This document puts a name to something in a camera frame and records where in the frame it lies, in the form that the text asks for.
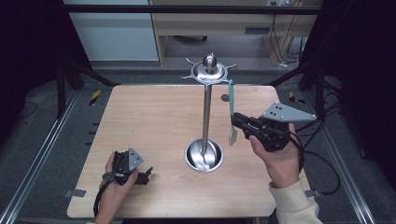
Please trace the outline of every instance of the left hand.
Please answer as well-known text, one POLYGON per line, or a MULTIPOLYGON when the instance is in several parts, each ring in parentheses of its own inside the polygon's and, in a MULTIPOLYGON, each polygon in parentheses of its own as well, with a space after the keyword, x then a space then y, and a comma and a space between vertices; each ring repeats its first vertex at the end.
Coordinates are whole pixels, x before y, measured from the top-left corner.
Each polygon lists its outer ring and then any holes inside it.
MULTIPOLYGON (((106 164, 106 173, 113 171, 114 157, 115 153, 112 152, 106 164)), ((122 207, 125 198, 128 196, 129 191, 134 186, 134 182, 138 175, 139 171, 135 169, 123 186, 119 185, 117 181, 113 181, 107 186, 100 200, 99 212, 94 221, 96 224, 107 224, 113 221, 114 217, 122 207)), ((106 181, 103 180, 99 188, 101 188, 105 183, 106 181)))

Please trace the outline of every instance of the metal ornament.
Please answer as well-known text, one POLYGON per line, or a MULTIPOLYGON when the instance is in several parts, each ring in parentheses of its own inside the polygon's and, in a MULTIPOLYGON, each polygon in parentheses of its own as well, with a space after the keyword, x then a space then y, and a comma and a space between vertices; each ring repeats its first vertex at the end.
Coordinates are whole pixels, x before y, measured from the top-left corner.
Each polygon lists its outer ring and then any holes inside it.
POLYGON ((187 77, 205 85, 204 99, 204 124, 203 137, 191 141, 185 150, 185 160, 191 169, 200 173, 208 173, 219 168, 223 161, 223 151, 218 142, 208 138, 210 103, 212 97, 212 85, 220 82, 229 82, 227 79, 228 69, 232 66, 224 66, 219 63, 213 53, 206 55, 199 63, 192 63, 191 73, 187 77))

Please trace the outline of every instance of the metal pole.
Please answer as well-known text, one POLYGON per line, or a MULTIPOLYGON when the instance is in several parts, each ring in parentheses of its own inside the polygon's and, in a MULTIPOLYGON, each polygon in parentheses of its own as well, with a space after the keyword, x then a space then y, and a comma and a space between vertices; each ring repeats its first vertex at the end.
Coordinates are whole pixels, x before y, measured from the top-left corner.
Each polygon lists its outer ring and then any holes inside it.
POLYGON ((207 140, 209 136, 209 118, 210 118, 210 103, 212 99, 212 85, 205 86, 204 99, 204 127, 202 129, 202 148, 201 155, 205 158, 207 149, 207 140))

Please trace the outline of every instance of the gray floor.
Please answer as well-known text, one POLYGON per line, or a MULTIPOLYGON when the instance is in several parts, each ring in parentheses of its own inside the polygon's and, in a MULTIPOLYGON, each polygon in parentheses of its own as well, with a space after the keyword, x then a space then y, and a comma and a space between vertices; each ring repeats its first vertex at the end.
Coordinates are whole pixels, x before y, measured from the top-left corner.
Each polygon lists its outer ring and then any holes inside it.
MULTIPOLYGON (((198 40, 184 37, 169 38, 162 67, 137 66, 125 70, 102 66, 97 71, 104 77, 124 84, 191 84, 193 82, 180 79, 190 73, 191 67, 185 58, 199 62, 203 56, 211 52, 214 52, 218 60, 225 65, 234 63, 238 65, 237 69, 230 70, 230 78, 235 84, 261 85, 286 74, 295 66, 292 63, 287 68, 272 66, 259 37, 210 36, 206 42, 199 41, 199 38, 198 40)), ((77 95, 76 103, 30 189, 19 212, 18 223, 81 222, 67 216, 66 210, 70 198, 64 197, 64 192, 74 189, 77 184, 90 143, 94 139, 94 132, 111 93, 111 88, 82 76, 85 80, 83 90, 67 90, 68 95, 77 95), (95 105, 89 105, 96 90, 100 90, 101 94, 95 105)), ((290 91, 294 92, 296 99, 304 99, 307 102, 309 102, 307 98, 313 96, 313 90, 298 91, 296 86, 298 80, 299 77, 296 77, 276 88, 280 101, 311 112, 309 105, 300 105, 289 100, 290 91)), ((16 122, 11 136, 1 146, 0 211, 4 211, 11 201, 56 121, 56 97, 54 81, 31 90, 26 97, 26 102, 29 103, 21 112, 21 117, 27 116, 27 118, 16 122)), ((327 102, 326 107, 329 107, 337 103, 337 100, 331 95, 327 98, 327 102)), ((376 223, 396 223, 395 190, 388 184, 374 161, 361 158, 359 147, 342 113, 338 110, 334 112, 331 111, 326 118, 326 129, 329 130, 332 140, 352 173, 376 223)), ((296 125, 301 127, 304 123, 296 123, 296 125)), ((314 126, 299 134, 312 133, 315 128, 314 126)), ((329 147, 324 142, 322 133, 309 143, 307 150, 315 151, 327 160, 331 160, 329 147)), ((311 187, 322 191, 329 191, 335 187, 335 175, 329 166, 318 158, 306 155, 304 169, 311 187)), ((344 187, 333 195, 317 198, 317 202, 320 206, 319 218, 324 223, 361 223, 344 187)), ((262 223, 266 223, 265 217, 262 217, 262 223)))

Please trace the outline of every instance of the right hand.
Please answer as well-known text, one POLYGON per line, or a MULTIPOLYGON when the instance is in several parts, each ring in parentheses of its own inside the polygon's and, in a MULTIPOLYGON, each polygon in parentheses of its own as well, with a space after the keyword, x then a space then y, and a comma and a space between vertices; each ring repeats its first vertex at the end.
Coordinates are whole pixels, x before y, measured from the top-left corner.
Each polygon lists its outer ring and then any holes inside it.
MULTIPOLYGON (((289 129, 295 133, 293 124, 290 123, 289 129)), ((283 189, 300 180, 299 150, 292 142, 288 142, 282 150, 267 152, 256 136, 251 135, 249 140, 253 152, 264 161, 275 188, 283 189)))

